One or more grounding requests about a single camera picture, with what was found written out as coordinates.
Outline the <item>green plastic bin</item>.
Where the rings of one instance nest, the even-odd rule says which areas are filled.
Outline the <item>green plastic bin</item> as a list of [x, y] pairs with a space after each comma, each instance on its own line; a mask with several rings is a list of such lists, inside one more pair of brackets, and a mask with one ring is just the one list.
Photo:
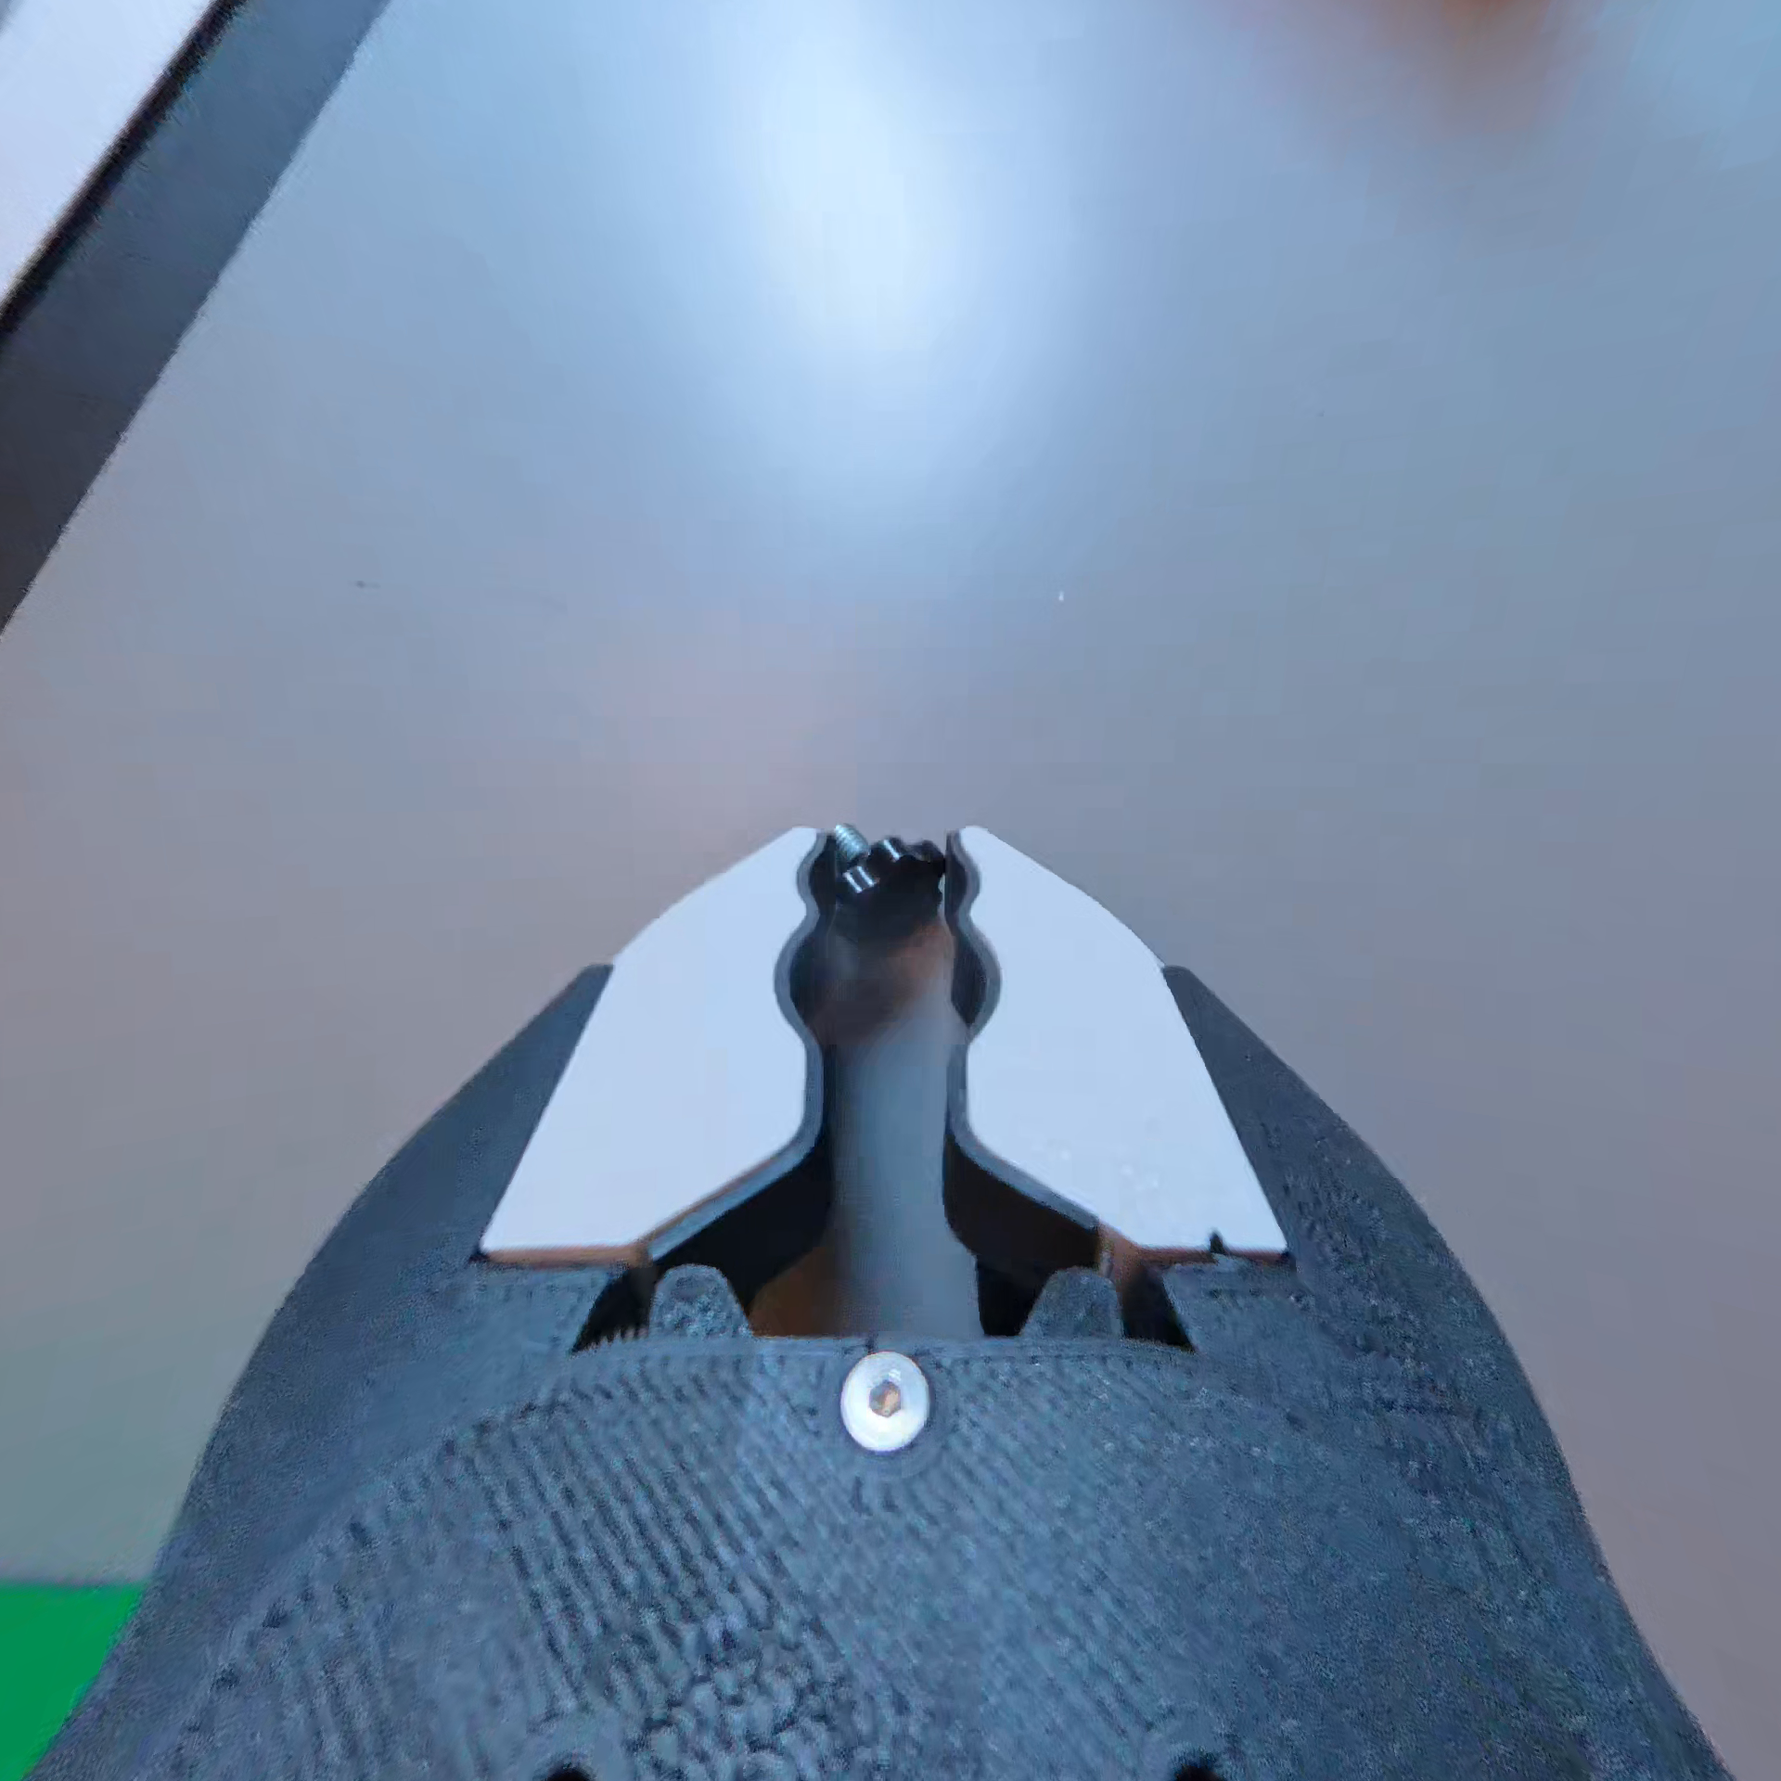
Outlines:
[[3, 1586], [3, 1777], [32, 1769], [142, 1599], [133, 1586]]

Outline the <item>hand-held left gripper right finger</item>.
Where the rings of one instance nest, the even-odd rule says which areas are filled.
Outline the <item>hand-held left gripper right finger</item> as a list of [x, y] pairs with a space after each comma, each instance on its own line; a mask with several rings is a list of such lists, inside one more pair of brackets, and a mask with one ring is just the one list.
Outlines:
[[983, 826], [947, 844], [965, 1048], [946, 1210], [995, 1269], [1142, 1269], [1288, 1236], [1156, 952]]

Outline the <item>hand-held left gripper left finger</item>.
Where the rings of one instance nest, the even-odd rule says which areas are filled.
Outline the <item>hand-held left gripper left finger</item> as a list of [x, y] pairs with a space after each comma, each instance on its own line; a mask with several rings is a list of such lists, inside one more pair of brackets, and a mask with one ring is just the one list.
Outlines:
[[788, 828], [670, 902], [613, 960], [479, 1251], [661, 1262], [813, 1134], [788, 965], [820, 835]]

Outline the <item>small black knob screw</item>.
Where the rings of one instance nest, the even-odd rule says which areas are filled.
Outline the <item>small black knob screw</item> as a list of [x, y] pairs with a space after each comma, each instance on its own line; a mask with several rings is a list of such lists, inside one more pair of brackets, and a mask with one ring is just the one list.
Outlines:
[[855, 825], [830, 831], [831, 911], [838, 928], [893, 936], [935, 919], [947, 861], [930, 839], [868, 839]]

